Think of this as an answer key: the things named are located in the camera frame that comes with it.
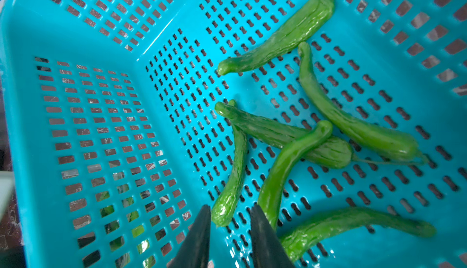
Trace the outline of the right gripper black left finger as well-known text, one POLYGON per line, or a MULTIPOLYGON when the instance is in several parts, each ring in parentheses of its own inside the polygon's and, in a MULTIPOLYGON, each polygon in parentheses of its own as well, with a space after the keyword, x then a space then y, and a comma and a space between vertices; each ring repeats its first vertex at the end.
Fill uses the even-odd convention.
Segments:
POLYGON ((202 206, 170 268, 207 268, 210 250, 211 209, 202 206))

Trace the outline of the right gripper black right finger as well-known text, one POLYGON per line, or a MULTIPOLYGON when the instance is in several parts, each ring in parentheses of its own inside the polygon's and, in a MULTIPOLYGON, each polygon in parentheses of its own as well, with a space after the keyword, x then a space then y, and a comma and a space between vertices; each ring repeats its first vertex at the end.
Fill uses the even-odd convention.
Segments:
POLYGON ((294 268, 258 204, 251 210, 251 238, 255 268, 294 268))

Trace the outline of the small green pepper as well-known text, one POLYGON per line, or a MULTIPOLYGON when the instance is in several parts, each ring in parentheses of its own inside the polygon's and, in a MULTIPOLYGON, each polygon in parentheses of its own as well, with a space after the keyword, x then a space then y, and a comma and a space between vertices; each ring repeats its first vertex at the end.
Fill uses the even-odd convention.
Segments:
MULTIPOLYGON (((310 133, 308 129, 256 116, 222 102, 215 105, 215 110, 242 131, 279 149, 310 133)), ((411 164, 420 155, 417 141, 409 134, 364 122, 345 112, 338 111, 334 106, 326 106, 325 113, 330 114, 334 125, 354 142, 377 152, 389 159, 391 163, 411 164)), ((349 142, 334 135, 330 136, 321 146, 307 152, 304 159, 334 169, 342 169, 351 162, 359 161, 349 142)))
POLYGON ((348 207, 320 212, 280 237, 288 258, 295 262, 317 243, 366 225, 380 225, 413 236, 431 238, 437 229, 421 220, 406 219, 366 207, 348 207))
POLYGON ((264 66, 310 39, 334 14, 335 0, 309 0, 284 22, 269 39, 244 55, 219 63, 218 74, 247 72, 264 66))
POLYGON ((212 207, 212 222, 216 227, 227 227, 235 213, 244 185, 248 139, 247 134, 237 125, 238 108, 235 100, 230 100, 228 104, 218 103, 215 109, 231 122, 235 148, 231 174, 212 207))
POLYGON ((416 159, 421 159, 421 165, 429 162, 412 135, 366 122, 336 106, 316 78, 309 43, 301 42, 297 49, 300 57, 299 83, 315 108, 334 126, 358 145, 388 159, 387 164, 416 165, 416 159))
POLYGON ((280 151, 257 200, 257 205, 263 210, 273 230, 277 230, 282 193, 290 172, 307 152, 321 146, 332 132, 332 123, 327 120, 321 121, 313 131, 289 142, 280 151))

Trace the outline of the teal perforated plastic basket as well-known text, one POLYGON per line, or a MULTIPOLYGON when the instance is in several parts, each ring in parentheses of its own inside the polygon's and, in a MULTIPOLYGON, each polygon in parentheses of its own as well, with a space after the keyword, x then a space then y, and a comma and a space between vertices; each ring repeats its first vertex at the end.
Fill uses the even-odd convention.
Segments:
MULTIPOLYGON (((299 128, 322 115, 290 52, 245 73, 218 64, 265 42, 308 0, 5 0, 1 78, 25 258, 32 268, 165 268, 232 168, 214 109, 299 128)), ((422 166, 300 162, 278 232, 324 210, 373 208, 433 224, 322 241, 303 268, 467 265, 467 0, 335 0, 310 39, 345 112, 413 135, 422 166)))

